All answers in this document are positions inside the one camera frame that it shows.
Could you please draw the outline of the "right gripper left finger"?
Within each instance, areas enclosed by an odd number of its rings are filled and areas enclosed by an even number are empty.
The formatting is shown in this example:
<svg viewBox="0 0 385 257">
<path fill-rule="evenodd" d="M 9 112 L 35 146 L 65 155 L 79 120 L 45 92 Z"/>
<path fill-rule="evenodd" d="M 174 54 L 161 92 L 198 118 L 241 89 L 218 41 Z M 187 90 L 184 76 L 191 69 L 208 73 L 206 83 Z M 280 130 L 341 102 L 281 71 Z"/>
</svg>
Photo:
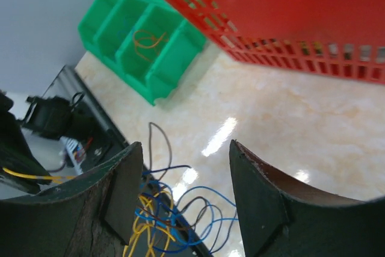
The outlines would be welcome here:
<svg viewBox="0 0 385 257">
<path fill-rule="evenodd" d="M 142 170 L 142 144 L 134 142 L 75 179 L 2 200 L 1 256 L 121 256 Z"/>
</svg>

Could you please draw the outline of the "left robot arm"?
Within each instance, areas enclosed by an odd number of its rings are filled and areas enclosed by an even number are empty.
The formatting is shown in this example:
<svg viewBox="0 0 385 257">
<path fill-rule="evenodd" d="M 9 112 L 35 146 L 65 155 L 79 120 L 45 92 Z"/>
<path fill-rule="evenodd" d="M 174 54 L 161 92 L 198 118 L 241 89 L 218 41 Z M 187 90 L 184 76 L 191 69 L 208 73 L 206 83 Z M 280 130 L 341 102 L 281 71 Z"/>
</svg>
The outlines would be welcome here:
<svg viewBox="0 0 385 257">
<path fill-rule="evenodd" d="M 76 93 L 78 101 L 59 96 L 43 99 L 27 97 L 28 111 L 23 119 L 11 113 L 14 105 L 6 93 L 1 92 L 1 182 L 28 194 L 38 194 L 41 185 L 60 184 L 73 176 L 52 176 L 34 157 L 22 128 L 39 137 L 59 140 L 61 137 L 78 141 L 91 138 L 96 127 L 95 119 L 79 107 L 84 94 Z"/>
</svg>

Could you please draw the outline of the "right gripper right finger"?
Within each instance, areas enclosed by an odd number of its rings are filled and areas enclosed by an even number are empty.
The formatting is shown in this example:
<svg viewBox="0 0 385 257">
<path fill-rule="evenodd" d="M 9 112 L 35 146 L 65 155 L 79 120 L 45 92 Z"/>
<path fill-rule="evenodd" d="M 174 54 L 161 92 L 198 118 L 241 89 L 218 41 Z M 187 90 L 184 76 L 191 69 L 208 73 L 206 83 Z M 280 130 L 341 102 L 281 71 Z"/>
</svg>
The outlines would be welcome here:
<svg viewBox="0 0 385 257">
<path fill-rule="evenodd" d="M 384 198 L 361 201 L 310 186 L 238 141 L 230 172 L 247 256 L 383 256 Z"/>
</svg>

